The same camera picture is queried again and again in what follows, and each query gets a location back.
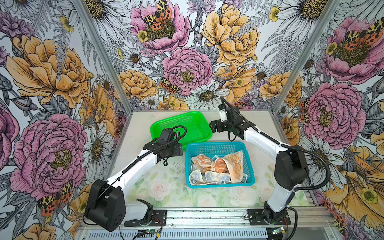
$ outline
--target laundry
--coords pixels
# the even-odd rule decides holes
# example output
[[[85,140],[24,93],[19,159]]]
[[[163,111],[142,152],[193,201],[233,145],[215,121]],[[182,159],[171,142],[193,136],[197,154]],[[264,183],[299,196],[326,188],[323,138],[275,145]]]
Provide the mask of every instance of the laundry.
[[[192,157],[193,166],[189,182],[191,185],[245,183],[243,152],[238,151],[224,157],[215,155],[212,159],[204,154]]]

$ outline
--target pink peony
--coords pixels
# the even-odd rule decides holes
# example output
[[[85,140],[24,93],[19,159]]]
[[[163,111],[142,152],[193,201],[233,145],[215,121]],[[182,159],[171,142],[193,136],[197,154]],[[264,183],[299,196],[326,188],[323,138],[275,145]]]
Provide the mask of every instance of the pink peony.
[[[327,76],[332,75],[339,81],[349,81],[357,85],[364,83],[384,68],[384,37],[371,46],[363,44],[352,51],[345,48],[346,32],[352,30],[361,32],[374,23],[365,22],[365,19],[358,22],[357,18],[353,20],[347,17],[333,32],[334,36],[328,38],[328,53],[322,62],[323,71]],[[332,43],[337,43],[335,50]]]
[[[83,127],[65,114],[26,127],[14,147],[18,168],[12,172],[11,189],[38,200],[55,195],[71,180],[77,187],[85,175],[81,165],[86,142]]]
[[[162,63],[164,77],[170,84],[178,86],[182,95],[188,96],[191,90],[208,85],[212,80],[211,61],[207,55],[198,53],[193,48],[178,48]]]
[[[161,54],[163,52],[169,52],[175,50],[179,46],[184,46],[188,42],[190,22],[189,18],[184,18],[184,15],[180,13],[179,6],[172,3],[168,0],[168,8],[172,11],[171,24],[174,27],[174,33],[171,38],[162,37],[160,39],[149,39],[144,41],[144,46],[152,54]],[[140,8],[131,9],[131,32],[138,34],[140,31],[146,31],[147,25],[144,23],[143,19],[148,15],[154,15],[157,11],[157,3],[154,7],[148,5],[147,8],[144,8],[140,5]]]
[[[7,108],[0,106],[0,170],[7,164],[12,142],[19,134],[19,123]]]
[[[322,83],[310,97],[308,116],[310,121],[304,124],[308,137],[315,135],[335,150],[352,143],[366,120],[357,89],[347,83]]]

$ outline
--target table surface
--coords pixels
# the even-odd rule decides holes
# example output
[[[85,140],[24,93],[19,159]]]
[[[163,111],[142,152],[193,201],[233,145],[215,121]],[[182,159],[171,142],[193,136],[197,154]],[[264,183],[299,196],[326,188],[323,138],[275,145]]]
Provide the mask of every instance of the table surface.
[[[112,174],[117,173],[137,156],[151,138],[150,126],[164,118],[182,114],[180,111],[134,112],[127,133],[124,136]],[[208,122],[219,119],[216,111],[201,112]],[[280,139],[267,111],[242,111],[242,114],[270,136]],[[126,196],[126,202],[142,199],[154,207],[260,207],[271,196],[276,181],[273,176],[275,160],[256,146],[237,138],[246,145],[255,184],[245,187],[213,187],[191,189],[185,175],[185,151],[183,156],[168,159],[168,166],[162,162],[146,172]],[[228,142],[227,132],[214,133],[208,142]],[[291,206],[309,206],[304,192],[299,191]]]

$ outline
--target metal corner post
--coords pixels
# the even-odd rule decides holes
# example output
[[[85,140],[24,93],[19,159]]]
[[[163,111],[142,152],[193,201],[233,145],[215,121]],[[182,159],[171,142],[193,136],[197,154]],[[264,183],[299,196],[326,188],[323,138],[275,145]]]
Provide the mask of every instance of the metal corner post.
[[[312,31],[312,34],[308,37],[308,41],[305,43],[303,50],[300,52],[299,59],[294,65],[291,74],[288,77],[286,84],[284,85],[277,101],[272,106],[272,113],[276,114],[276,110],[279,109],[285,98],[288,96],[288,93],[295,83],[297,77],[300,74],[301,69],[303,68],[305,62],[311,54],[311,50],[315,47],[316,42],[319,40],[321,34],[323,33],[324,27],[329,24],[329,20],[332,15],[335,13],[338,5],[341,3],[341,0],[329,0],[326,4],[323,13],[320,15],[319,20]]]
[[[127,113],[131,115],[132,107],[128,99],[125,97],[125,92],[120,84],[120,81],[117,78],[117,74],[112,65],[112,61],[108,56],[108,53],[104,47],[104,44],[100,35],[98,34],[98,30],[93,24],[92,16],[89,13],[84,0],[75,0],[73,1],[73,5],[75,6],[81,21],[83,22],[83,25],[87,31],[87,35],[89,36],[89,39],[92,40],[92,43],[97,53],[99,54],[101,61],[105,66],[105,69],[107,70],[108,74],[111,77],[112,84],[116,88],[116,91],[120,96],[121,103],[123,104],[124,108],[127,110]]]

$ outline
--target orange flower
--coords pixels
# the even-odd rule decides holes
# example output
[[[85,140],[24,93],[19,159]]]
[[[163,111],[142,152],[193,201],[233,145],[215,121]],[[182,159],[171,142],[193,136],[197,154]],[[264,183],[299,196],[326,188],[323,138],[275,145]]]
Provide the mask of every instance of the orange flower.
[[[42,227],[39,223],[32,224],[25,232],[13,240],[55,240],[56,227],[45,224]]]
[[[23,35],[21,41],[13,38],[13,44],[23,53],[23,58],[8,56],[7,70],[21,88],[18,92],[22,96],[44,96],[40,103],[46,104],[55,94],[65,98],[70,108],[75,108],[91,92],[88,71],[74,50],[65,46],[64,68],[58,80],[56,48],[59,46],[52,39],[43,43],[39,38]]]
[[[71,222],[75,222],[81,219],[85,213],[85,207],[87,206],[89,192],[91,191],[92,183],[87,184],[80,191],[79,195],[71,202],[70,209],[73,213],[67,216],[67,219]]]
[[[113,104],[107,95],[109,95],[107,90],[98,84],[96,90],[92,92],[92,97],[85,98],[81,104],[79,109],[80,123],[85,126],[96,123],[99,127],[103,122],[113,136],[116,121],[112,109]]]
[[[233,5],[224,4],[222,14],[219,16],[212,11],[208,14],[201,34],[208,39],[207,46],[216,46],[219,52],[219,63],[232,63],[242,66],[247,58],[255,55],[256,44],[260,32],[255,26],[252,31],[247,31],[242,36],[234,37],[241,28],[249,28],[249,17],[240,15],[240,10]]]
[[[158,109],[187,110],[189,107],[183,99],[169,95],[164,98],[164,102],[159,103]]]
[[[335,208],[355,219],[367,215],[365,225],[377,228],[384,223],[384,162],[368,147],[349,146],[346,150],[347,169],[340,173],[347,185],[343,189],[324,192]]]
[[[135,96],[144,100],[144,98],[155,96],[158,93],[156,82],[142,71],[122,71],[118,78],[128,99]],[[113,93],[116,98],[119,98],[116,89]]]
[[[299,119],[291,118],[288,119],[288,116],[283,119],[281,127],[284,130],[285,136],[287,137],[289,144],[294,146],[300,142],[300,129],[299,129]]]
[[[272,75],[270,78],[267,78],[267,81],[269,83],[264,84],[260,87],[260,97],[267,97],[267,99],[271,99],[273,96],[278,96],[281,90],[283,89],[283,86],[287,82],[290,73],[291,71],[285,72],[283,74],[278,73],[276,75]],[[298,104],[298,100],[301,98],[302,83],[303,78],[301,76],[298,76],[296,82],[290,89],[288,96],[285,98],[285,102],[291,108]]]
[[[229,94],[226,96],[229,103],[239,101],[245,96],[245,92],[251,91],[255,71],[255,68],[247,70],[247,68],[241,67],[240,69],[237,69],[237,66],[231,63],[225,67],[218,68],[214,75],[217,76],[220,81],[225,81],[222,89],[229,89]]]

